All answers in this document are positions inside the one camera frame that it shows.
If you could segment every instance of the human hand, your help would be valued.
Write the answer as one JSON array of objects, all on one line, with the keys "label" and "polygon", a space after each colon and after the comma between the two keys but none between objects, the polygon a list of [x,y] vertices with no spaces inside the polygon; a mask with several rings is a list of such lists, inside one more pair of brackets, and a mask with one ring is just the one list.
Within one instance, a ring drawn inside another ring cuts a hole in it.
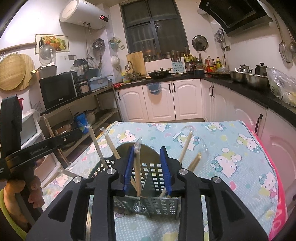
[{"label": "human hand", "polygon": [[[40,159],[36,162],[40,165],[44,159]],[[9,180],[4,188],[4,204],[5,207],[12,218],[12,220],[24,231],[28,231],[28,221],[22,214],[22,211],[15,198],[16,193],[20,193],[26,183],[22,180]],[[30,184],[31,192],[29,195],[28,202],[33,203],[34,208],[42,207],[44,205],[44,200],[42,198],[41,181],[37,176],[34,176],[33,181]]]}]

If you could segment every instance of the microwave oven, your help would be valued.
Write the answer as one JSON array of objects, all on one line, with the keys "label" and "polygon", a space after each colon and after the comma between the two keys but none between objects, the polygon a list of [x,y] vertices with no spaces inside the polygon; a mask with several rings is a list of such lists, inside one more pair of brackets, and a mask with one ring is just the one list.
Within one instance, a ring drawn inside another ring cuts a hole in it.
[{"label": "microwave oven", "polygon": [[82,93],[76,72],[39,79],[29,89],[31,106],[39,113],[49,113],[79,96]]}]

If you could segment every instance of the metal screw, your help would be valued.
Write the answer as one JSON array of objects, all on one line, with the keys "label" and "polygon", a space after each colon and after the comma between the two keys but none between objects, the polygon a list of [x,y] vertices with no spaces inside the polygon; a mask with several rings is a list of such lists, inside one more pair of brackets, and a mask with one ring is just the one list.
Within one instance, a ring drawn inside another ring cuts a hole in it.
[{"label": "metal screw", "polygon": [[116,172],[116,169],[114,169],[114,168],[110,168],[107,170],[107,173],[110,175],[114,174],[115,172]]},{"label": "metal screw", "polygon": [[79,183],[79,182],[81,182],[81,180],[82,180],[82,178],[79,176],[73,178],[73,182],[75,182],[75,183]]},{"label": "metal screw", "polygon": [[220,177],[213,177],[213,182],[214,183],[220,183],[221,182],[221,178]]},{"label": "metal screw", "polygon": [[188,173],[188,171],[187,171],[186,169],[180,169],[180,170],[179,170],[179,173],[180,173],[181,175],[186,175],[186,174]]}]

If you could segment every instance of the perforated metal basket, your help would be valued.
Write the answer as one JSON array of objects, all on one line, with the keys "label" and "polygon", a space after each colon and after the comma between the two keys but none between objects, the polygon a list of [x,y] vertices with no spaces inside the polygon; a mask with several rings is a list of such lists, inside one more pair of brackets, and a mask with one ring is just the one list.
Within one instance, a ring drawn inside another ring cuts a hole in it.
[{"label": "perforated metal basket", "polygon": [[[127,154],[129,146],[134,143],[126,143],[117,148],[120,156]],[[178,218],[181,209],[181,198],[159,198],[164,189],[163,171],[160,157],[150,147],[141,146],[141,196],[137,197],[135,189],[131,186],[129,192],[124,197],[114,197],[114,205],[128,210],[130,213],[137,213],[149,217],[163,216],[166,218]],[[106,158],[107,165],[114,166],[116,159],[112,156]],[[93,168],[89,177],[99,175],[105,170],[101,161]]]}]

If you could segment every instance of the cabinet handle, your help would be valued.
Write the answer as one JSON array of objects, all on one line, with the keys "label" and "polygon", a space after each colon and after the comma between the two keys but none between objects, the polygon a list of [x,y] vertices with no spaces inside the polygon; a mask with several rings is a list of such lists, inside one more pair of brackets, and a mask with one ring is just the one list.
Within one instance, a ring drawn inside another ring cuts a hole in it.
[{"label": "cabinet handle", "polygon": [[262,119],[263,119],[263,115],[260,114],[260,116],[259,116],[259,118],[257,120],[257,123],[256,123],[256,127],[255,127],[255,133],[256,134],[258,134],[257,131],[258,131],[258,126],[259,126],[259,121],[262,120]]}]

